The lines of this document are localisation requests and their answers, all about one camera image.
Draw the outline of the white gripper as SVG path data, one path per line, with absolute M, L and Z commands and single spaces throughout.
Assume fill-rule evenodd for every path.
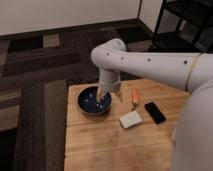
M 121 88 L 120 72 L 108 69 L 99 69 L 99 87 L 97 89 L 96 100 L 100 101 L 105 93 L 114 92 L 117 99 L 122 103 L 123 96 L 119 92 Z

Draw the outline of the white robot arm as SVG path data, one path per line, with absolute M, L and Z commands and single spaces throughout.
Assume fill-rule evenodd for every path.
M 126 72 L 190 93 L 174 130 L 171 171 L 213 171 L 213 54 L 129 52 L 114 38 L 91 52 L 106 92 Z

